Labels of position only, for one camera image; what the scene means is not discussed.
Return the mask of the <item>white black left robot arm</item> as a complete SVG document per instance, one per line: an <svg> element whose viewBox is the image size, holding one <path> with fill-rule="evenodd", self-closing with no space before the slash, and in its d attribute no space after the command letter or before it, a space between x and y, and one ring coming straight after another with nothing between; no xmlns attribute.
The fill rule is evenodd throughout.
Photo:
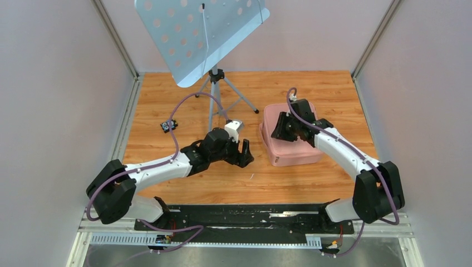
<svg viewBox="0 0 472 267"><path fill-rule="evenodd" d="M254 161L250 141L237 141L225 129L217 127L202 140L164 158L128 165L118 159L111 160L86 189L87 218L107 225L130 217L145 220L158 230L166 229L171 216L162 200L141 197L138 192L164 181L199 174L217 161L247 167Z"/></svg>

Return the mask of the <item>pink medicine kit case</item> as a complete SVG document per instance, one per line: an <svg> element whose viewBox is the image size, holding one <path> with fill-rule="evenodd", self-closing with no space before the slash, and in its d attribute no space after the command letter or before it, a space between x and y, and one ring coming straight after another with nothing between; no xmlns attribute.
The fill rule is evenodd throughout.
<svg viewBox="0 0 472 267"><path fill-rule="evenodd" d="M276 167L314 164L319 162L324 153L309 143L298 139L295 142L271 137L279 114L288 111L286 103L271 104L264 108L263 121L259 124L262 144L267 152L269 162Z"/></svg>

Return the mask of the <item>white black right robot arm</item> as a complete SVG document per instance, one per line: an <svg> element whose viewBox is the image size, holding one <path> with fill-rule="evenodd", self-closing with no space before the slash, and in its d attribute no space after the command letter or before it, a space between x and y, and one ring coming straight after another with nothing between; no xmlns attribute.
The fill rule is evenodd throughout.
<svg viewBox="0 0 472 267"><path fill-rule="evenodd" d="M328 120L317 119L306 99L289 96L287 103L288 111L280 112L271 137L308 143L333 159L355 182L350 199L324 204L318 216L320 229L329 233L341 221L361 220L370 224L384 221L389 214L395 217L391 224L398 224L398 210L405 206L398 167L391 161L381 162L363 153Z"/></svg>

